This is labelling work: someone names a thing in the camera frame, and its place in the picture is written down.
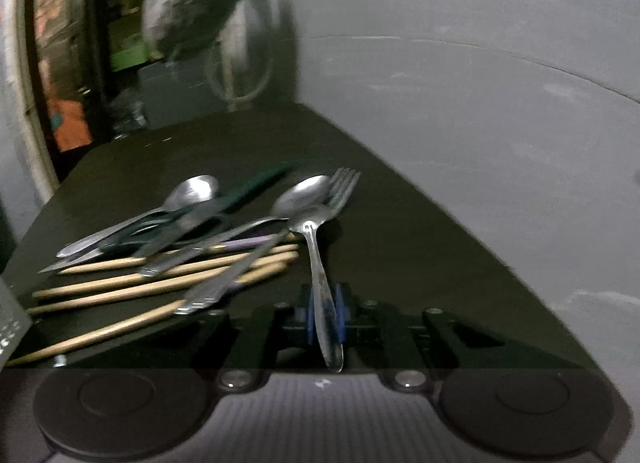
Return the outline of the silver fork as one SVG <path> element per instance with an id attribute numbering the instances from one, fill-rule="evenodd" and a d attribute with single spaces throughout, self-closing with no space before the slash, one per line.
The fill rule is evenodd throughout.
<path id="1" fill-rule="evenodd" d="M 342 211 L 354 192 L 359 178 L 359 171 L 340 168 L 330 181 L 329 198 L 322 203 L 305 208 L 288 224 L 292 232 L 303 235 L 307 244 L 314 331 L 317 334 L 324 363 L 332 372 L 339 372 L 343 368 L 344 350 L 342 341 L 338 339 L 336 305 L 326 269 L 322 263 L 317 235 L 322 224 L 331 221 Z"/>

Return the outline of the plain wooden chopstick one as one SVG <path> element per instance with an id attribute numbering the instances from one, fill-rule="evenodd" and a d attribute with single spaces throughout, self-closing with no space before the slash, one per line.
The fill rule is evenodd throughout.
<path id="1" fill-rule="evenodd" d="M 257 259 L 257 261 L 254 261 L 254 263 L 250 265 L 250 270 L 256 271 L 271 265 L 287 264 L 291 261 L 295 261 L 297 257 L 298 252 L 295 245 L 288 245 L 286 249 L 284 247 L 280 247 L 278 251 L 277 249 L 273 249 L 268 255 L 262 256 Z M 219 267 L 211 267 L 208 270 L 193 271 L 185 273 L 184 275 L 175 275 L 174 277 L 160 281 L 134 284 L 132 287 L 123 287 L 119 290 L 66 299 L 66 301 L 59 301 L 54 304 L 36 306 L 34 308 L 29 308 L 27 313 L 32 316 L 37 316 L 42 315 L 43 313 L 54 313 L 55 311 L 67 309 L 87 308 L 118 303 L 119 301 L 130 301 L 130 299 L 184 290 L 188 287 L 194 287 L 195 284 L 213 278 L 215 275 L 219 275 L 219 273 L 227 271 L 230 266 L 230 261 L 226 261 Z"/>

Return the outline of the plain wooden chopstick two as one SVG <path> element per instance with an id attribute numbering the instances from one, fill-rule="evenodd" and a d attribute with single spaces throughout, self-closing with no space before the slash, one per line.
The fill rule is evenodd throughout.
<path id="1" fill-rule="evenodd" d="M 242 275 L 236 280 L 241 287 L 243 285 L 250 285 L 262 280 L 271 278 L 273 275 L 284 271 L 288 267 L 287 263 L 280 261 L 280 263 L 271 263 L 247 272 L 246 275 Z M 124 335 L 134 330 L 142 329 L 148 325 L 160 322 L 175 315 L 177 310 L 186 303 L 184 299 L 178 299 L 178 301 L 171 301 L 171 303 L 141 313 L 126 320 L 108 324 L 106 327 L 82 334 L 72 339 L 66 339 L 64 342 L 54 344 L 52 346 L 34 351 L 23 357 L 11 359 L 6 362 L 8 367 L 12 365 L 24 365 L 24 363 L 35 362 L 42 359 L 52 358 L 59 355 L 65 355 L 70 351 L 74 351 L 80 348 L 85 348 L 100 342 L 107 341 L 107 339 L 114 339 L 116 336 Z"/>

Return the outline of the grey perforated plastic basket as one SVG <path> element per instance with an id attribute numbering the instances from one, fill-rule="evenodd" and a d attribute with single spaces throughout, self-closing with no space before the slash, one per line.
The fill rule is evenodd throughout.
<path id="1" fill-rule="evenodd" d="M 0 368 L 3 368 L 25 336 L 32 320 L 3 280 L 0 280 Z"/>

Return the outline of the silver table knife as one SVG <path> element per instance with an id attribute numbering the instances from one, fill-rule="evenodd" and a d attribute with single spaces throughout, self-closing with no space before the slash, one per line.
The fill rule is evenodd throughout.
<path id="1" fill-rule="evenodd" d="M 176 315 L 186 316 L 195 311 L 206 309 L 216 304 L 219 299 L 224 296 L 226 290 L 231 287 L 232 283 L 240 275 L 250 269 L 250 265 L 266 254 L 268 254 L 274 246 L 277 246 L 288 235 L 288 229 L 282 228 L 272 239 L 265 244 L 256 247 L 254 251 L 239 261 L 235 261 L 228 269 L 215 275 L 212 279 L 208 279 L 196 287 L 193 287 L 184 298 L 175 311 Z"/>

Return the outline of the silver spoon right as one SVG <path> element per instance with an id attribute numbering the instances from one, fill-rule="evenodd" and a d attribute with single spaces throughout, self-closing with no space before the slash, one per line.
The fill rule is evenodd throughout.
<path id="1" fill-rule="evenodd" d="M 296 212 L 322 202 L 329 194 L 331 188 L 331 178 L 327 175 L 317 175 L 304 179 L 292 188 L 283 192 L 273 203 L 270 214 L 266 217 L 258 218 L 241 226 L 217 233 L 212 237 L 197 241 L 191 245 L 183 246 L 176 253 L 166 254 L 156 261 L 150 261 L 138 270 L 138 275 L 145 279 L 152 279 L 175 268 L 194 257 L 204 254 L 207 249 L 218 246 L 225 241 L 229 241 L 238 235 L 255 229 L 262 224 L 277 220 L 287 220 Z"/>

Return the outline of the silver spoon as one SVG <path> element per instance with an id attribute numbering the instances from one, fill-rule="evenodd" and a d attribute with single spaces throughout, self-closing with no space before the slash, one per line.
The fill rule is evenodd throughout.
<path id="1" fill-rule="evenodd" d="M 277 220 L 287 220 L 296 212 L 322 202 L 329 194 L 331 188 L 331 178 L 327 175 L 317 175 L 304 179 L 292 188 L 283 192 L 273 203 L 270 214 L 266 217 L 258 218 L 241 226 L 217 233 L 212 237 L 197 241 L 191 245 L 183 246 L 176 253 L 166 254 L 156 261 L 150 261 L 138 270 L 138 275 L 145 279 L 152 279 L 175 268 L 194 257 L 204 254 L 207 249 L 218 246 L 225 241 L 229 241 L 238 235 L 255 229 L 262 224 Z"/>
<path id="2" fill-rule="evenodd" d="M 125 229 L 130 226 L 130 224 L 134 224 L 142 218 L 158 214 L 159 212 L 177 212 L 179 209 L 187 208 L 196 203 L 209 201 L 216 195 L 218 188 L 218 180 L 211 175 L 198 175 L 183 180 L 183 182 L 177 184 L 167 195 L 162 205 L 67 244 L 56 253 L 56 257 L 58 257 L 58 259 L 66 259 L 67 257 L 78 254 L 87 247 L 106 239 L 110 235 L 114 235 L 115 232 Z"/>

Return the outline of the silver spoon left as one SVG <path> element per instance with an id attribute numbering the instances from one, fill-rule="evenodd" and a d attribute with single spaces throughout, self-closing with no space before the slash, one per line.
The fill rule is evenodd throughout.
<path id="1" fill-rule="evenodd" d="M 216 195 L 218 188 L 218 180 L 211 175 L 198 175 L 183 180 L 183 182 L 177 184 L 167 195 L 162 205 L 67 244 L 56 253 L 56 257 L 58 257 L 58 259 L 66 259 L 67 257 L 78 254 L 87 247 L 106 239 L 110 235 L 114 235 L 115 232 L 125 229 L 130 226 L 130 224 L 134 224 L 142 218 L 158 214 L 159 212 L 177 212 L 179 209 L 187 208 L 196 203 L 209 201 Z"/>

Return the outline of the green box on shelf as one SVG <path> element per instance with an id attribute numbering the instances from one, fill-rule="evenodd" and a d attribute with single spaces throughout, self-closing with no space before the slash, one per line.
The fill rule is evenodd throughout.
<path id="1" fill-rule="evenodd" d="M 142 44 L 132 45 L 122 51 L 114 52 L 111 55 L 111 67 L 114 72 L 135 67 L 149 60 L 149 48 Z"/>

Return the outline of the dark handled knife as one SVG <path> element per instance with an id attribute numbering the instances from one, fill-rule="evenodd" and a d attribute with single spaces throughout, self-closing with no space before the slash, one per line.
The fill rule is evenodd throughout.
<path id="1" fill-rule="evenodd" d="M 178 217 L 160 218 L 160 223 L 151 231 L 134 233 L 130 231 L 117 233 L 116 239 L 106 239 L 101 244 L 105 253 L 111 253 L 116 249 L 137 246 L 132 256 L 137 258 L 148 257 L 160 253 L 166 247 L 174 245 L 182 238 L 190 235 L 194 230 L 201 228 L 205 223 L 216 222 L 220 227 L 228 219 L 228 215 L 241 208 L 249 201 L 273 185 L 292 168 L 291 164 L 280 163 L 263 170 L 258 175 L 244 181 L 235 189 L 215 200 L 198 203 L 189 210 L 185 210 Z"/>

